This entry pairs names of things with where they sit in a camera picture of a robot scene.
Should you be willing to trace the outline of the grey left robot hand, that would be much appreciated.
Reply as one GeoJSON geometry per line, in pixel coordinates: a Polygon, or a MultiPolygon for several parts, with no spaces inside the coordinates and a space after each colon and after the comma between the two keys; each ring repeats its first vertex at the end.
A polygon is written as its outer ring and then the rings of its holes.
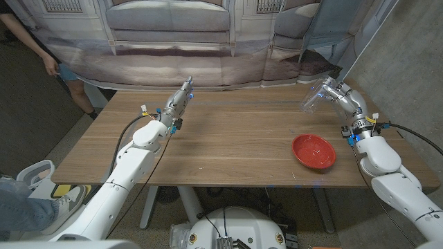
{"type": "Polygon", "coordinates": [[[172,130],[180,130],[183,122],[181,116],[184,114],[188,102],[193,98],[192,91],[192,76],[189,76],[181,88],[168,98],[160,113],[159,121],[165,126],[171,127],[172,130]]]}

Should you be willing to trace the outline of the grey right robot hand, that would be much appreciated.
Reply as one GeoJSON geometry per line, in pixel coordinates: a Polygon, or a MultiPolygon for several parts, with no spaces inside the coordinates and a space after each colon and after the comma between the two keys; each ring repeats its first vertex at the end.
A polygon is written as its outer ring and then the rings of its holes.
{"type": "Polygon", "coordinates": [[[328,77],[320,84],[328,100],[335,101],[347,114],[347,125],[360,139],[379,136],[379,131],[366,117],[368,106],[363,96],[344,82],[328,77]]]}

